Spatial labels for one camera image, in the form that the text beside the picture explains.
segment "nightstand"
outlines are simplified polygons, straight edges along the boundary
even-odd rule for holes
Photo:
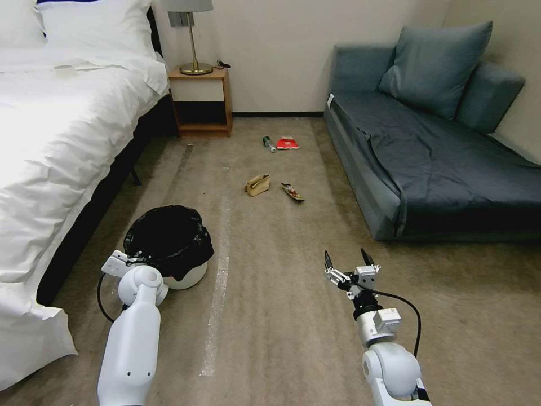
[[[204,75],[169,72],[180,136],[231,136],[233,108],[227,68]]]

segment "brass lamp stand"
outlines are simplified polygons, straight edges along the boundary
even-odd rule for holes
[[[212,72],[212,65],[206,63],[199,63],[196,56],[196,46],[193,42],[193,30],[192,21],[190,20],[191,13],[188,14],[188,28],[190,29],[190,41],[192,41],[192,63],[182,64],[180,66],[180,72],[184,74],[199,75]]]

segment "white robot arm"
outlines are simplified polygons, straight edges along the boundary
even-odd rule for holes
[[[377,406],[431,406],[421,381],[417,358],[394,343],[401,317],[395,308],[382,308],[371,292],[380,267],[363,251],[366,266],[352,273],[332,267],[325,251],[325,276],[345,290],[353,301],[359,335],[367,351],[362,356],[363,371]]]
[[[127,306],[109,331],[97,395],[100,406],[144,406],[156,372],[160,316],[168,291],[157,269],[131,264],[115,251],[103,272],[122,278],[118,296]]]

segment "power cord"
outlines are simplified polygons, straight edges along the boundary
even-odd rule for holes
[[[369,289],[369,288],[366,288],[366,287],[360,285],[357,282],[355,282],[355,284],[359,288],[367,290],[368,292],[370,292],[372,294],[378,294],[378,295],[381,295],[381,296],[387,296],[387,297],[391,297],[393,299],[398,299],[399,301],[404,302],[405,304],[407,304],[408,306],[410,306],[413,309],[413,311],[417,315],[417,338],[415,339],[415,347],[414,347],[414,350],[413,350],[413,356],[415,358],[417,358],[417,352],[419,351],[419,342],[421,341],[421,313],[419,313],[419,310],[417,310],[415,305],[413,303],[411,303],[409,300],[404,299],[401,296],[398,296],[398,295],[395,295],[395,294],[392,294],[392,293],[381,292],[379,290]]]
[[[97,294],[97,305],[100,307],[100,310],[103,313],[103,315],[105,316],[105,318],[107,320],[109,320],[111,323],[114,323],[114,319],[107,314],[107,312],[105,311],[105,309],[103,307],[103,304],[101,303],[101,283],[103,282],[104,276],[105,276],[105,272],[101,274],[100,280],[97,283],[97,293],[96,293]]]
[[[221,59],[218,59],[218,60],[216,61],[216,65],[217,65],[217,66],[214,66],[214,67],[215,67],[216,69],[219,69],[219,70],[222,70],[222,69],[230,68],[230,67],[231,67],[231,65],[229,65],[229,64],[227,64],[227,63],[225,63],[225,62],[223,62]]]

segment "baseboard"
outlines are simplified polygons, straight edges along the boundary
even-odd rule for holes
[[[323,112],[233,112],[233,117],[323,117]]]

